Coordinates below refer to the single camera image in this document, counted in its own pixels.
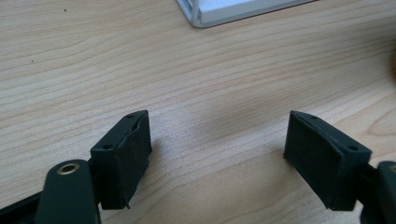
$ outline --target screw hole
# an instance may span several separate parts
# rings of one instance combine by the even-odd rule
[[[359,150],[357,147],[353,147],[353,146],[349,146],[349,149],[354,150],[354,151]]]
[[[103,149],[111,149],[111,148],[113,148],[113,145],[104,145],[103,146]]]
[[[59,168],[59,175],[70,175],[74,173],[79,168],[79,165],[76,163],[66,164],[63,167]]]

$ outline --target black clamp jaw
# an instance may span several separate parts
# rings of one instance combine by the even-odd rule
[[[396,223],[396,162],[368,162],[372,151],[318,117],[291,111],[284,157],[327,208],[363,205],[361,223]]]
[[[103,209],[123,209],[149,167],[149,112],[122,118],[88,161],[64,161],[47,174],[42,192],[0,210],[0,223],[101,223]]]

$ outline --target light wood surface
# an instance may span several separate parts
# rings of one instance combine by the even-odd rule
[[[150,167],[104,223],[359,223],[282,157],[289,111],[396,161],[396,1],[323,0],[199,30],[176,1],[0,2],[0,206],[150,115]]]

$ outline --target white box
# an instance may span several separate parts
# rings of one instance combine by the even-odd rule
[[[315,0],[177,0],[187,20],[195,27],[210,27],[313,1]]]

